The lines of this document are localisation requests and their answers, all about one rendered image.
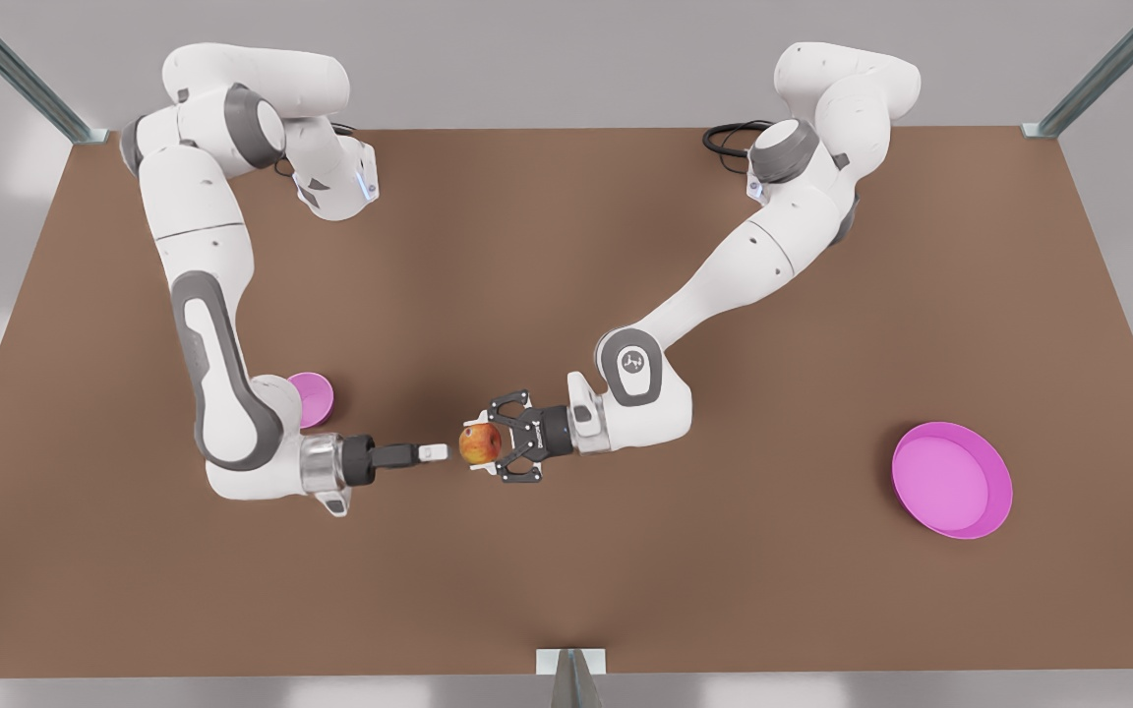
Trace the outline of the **red yellow apple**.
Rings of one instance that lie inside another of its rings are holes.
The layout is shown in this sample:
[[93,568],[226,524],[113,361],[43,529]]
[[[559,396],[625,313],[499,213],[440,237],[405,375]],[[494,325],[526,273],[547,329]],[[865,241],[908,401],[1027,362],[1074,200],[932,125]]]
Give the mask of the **red yellow apple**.
[[460,432],[458,451],[469,466],[494,463],[501,457],[501,432],[494,423],[469,423]]

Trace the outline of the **small pink bowl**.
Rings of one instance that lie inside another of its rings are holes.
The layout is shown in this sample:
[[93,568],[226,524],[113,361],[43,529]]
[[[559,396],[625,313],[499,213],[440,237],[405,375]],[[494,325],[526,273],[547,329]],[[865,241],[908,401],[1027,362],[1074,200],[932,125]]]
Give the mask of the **small pink bowl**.
[[315,429],[327,421],[334,406],[334,389],[324,375],[301,372],[288,378],[301,399],[301,429]]

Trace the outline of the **large pink plate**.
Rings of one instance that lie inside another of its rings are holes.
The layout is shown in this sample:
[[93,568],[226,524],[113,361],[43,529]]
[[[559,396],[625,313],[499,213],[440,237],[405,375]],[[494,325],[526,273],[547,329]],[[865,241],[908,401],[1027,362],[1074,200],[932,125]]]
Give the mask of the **large pink plate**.
[[1013,505],[1003,457],[959,423],[922,423],[908,430],[894,449],[891,480],[918,523],[959,541],[997,532]]

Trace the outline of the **silver frame post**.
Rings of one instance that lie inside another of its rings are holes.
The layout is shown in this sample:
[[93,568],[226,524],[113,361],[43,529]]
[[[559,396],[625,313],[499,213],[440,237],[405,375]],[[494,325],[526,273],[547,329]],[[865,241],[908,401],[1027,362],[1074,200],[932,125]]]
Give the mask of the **silver frame post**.
[[550,708],[604,708],[595,677],[607,672],[606,650],[540,648],[535,658],[535,673],[554,679]]
[[109,131],[91,127],[82,120],[80,116],[77,116],[77,112],[73,111],[73,108],[68,106],[68,103],[63,102],[63,99],[60,99],[1,37],[0,77],[76,147],[107,143]]
[[1089,69],[1082,80],[1043,116],[1042,120],[1020,125],[1026,140],[1056,140],[1121,80],[1133,67],[1133,26]]

